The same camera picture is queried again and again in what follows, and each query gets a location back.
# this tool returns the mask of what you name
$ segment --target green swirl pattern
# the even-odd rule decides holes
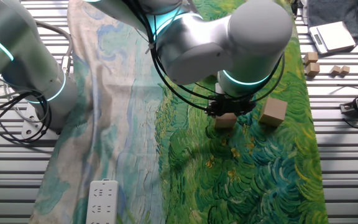
[[[287,1],[277,2],[290,13]],[[242,3],[195,0],[205,19],[226,16]],[[162,86],[155,137],[166,223],[328,223],[295,25],[285,59],[284,76],[270,95],[288,102],[285,121],[277,129],[258,123],[262,100],[238,118],[232,131],[218,132],[203,111],[189,107]],[[271,89],[278,72],[256,97]],[[202,84],[213,88],[215,82],[210,77]],[[207,105],[206,100],[178,91]]]

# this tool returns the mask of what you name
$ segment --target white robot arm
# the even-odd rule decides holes
[[[292,34],[287,11],[271,0],[251,0],[215,21],[204,21],[191,0],[84,1],[147,34],[137,18],[143,11],[173,83],[187,85],[219,72],[219,84],[231,96],[265,85]]]
[[[251,0],[215,21],[204,21],[191,0],[84,1],[145,33],[157,69],[173,83],[183,88],[218,73],[223,91],[238,99],[252,96],[269,81],[292,33],[287,11],[271,0]],[[41,92],[52,111],[50,128],[62,129],[76,101],[76,86],[48,52],[37,24],[18,0],[0,0],[0,73],[15,90]],[[26,99],[43,117],[35,97]],[[229,112],[219,106],[209,111]]]
[[[76,102],[76,85],[44,46],[34,19],[18,0],[0,0],[0,74],[14,90],[43,94],[52,114],[49,128],[63,128]],[[43,118],[39,101],[34,96],[26,100]]]

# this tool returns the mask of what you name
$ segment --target metal slatted table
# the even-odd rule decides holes
[[[59,26],[68,31],[68,0],[30,1],[22,4],[35,19]],[[301,18],[296,19],[302,57],[316,51]],[[68,42],[64,37],[40,28],[41,39],[49,51],[61,60]],[[358,129],[342,121],[340,103],[358,96],[358,46],[346,54],[319,59],[321,72],[308,79],[311,111],[323,170],[323,184],[329,222],[358,224]],[[350,66],[345,77],[331,77],[332,66]],[[19,104],[24,112],[27,103]],[[15,111],[2,119],[9,130],[21,135],[23,120]],[[358,126],[358,120],[351,122]],[[17,147],[0,137],[0,223],[28,223],[55,141],[41,139],[32,148]]]

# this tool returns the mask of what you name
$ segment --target small wooden block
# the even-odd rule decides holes
[[[350,67],[348,67],[348,66],[343,66],[343,67],[341,68],[341,75],[347,75],[347,74],[349,74],[349,72],[351,72],[351,68],[350,68]]]
[[[303,59],[305,65],[309,65],[310,63],[316,63],[318,61],[318,54],[317,52],[308,52]]]
[[[339,66],[333,66],[333,68],[331,69],[331,71],[329,72],[330,74],[333,75],[337,75],[341,72],[341,68]]]
[[[319,63],[310,63],[306,67],[306,75],[310,77],[315,77],[320,72],[320,64]]]
[[[275,98],[267,98],[262,107],[259,122],[272,127],[279,127],[285,119],[288,103]]]
[[[215,118],[215,128],[233,128],[236,125],[237,116],[234,113],[226,113]]]

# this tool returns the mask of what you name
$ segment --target power strip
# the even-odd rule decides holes
[[[118,182],[115,180],[91,182],[86,224],[116,224],[118,190]]]

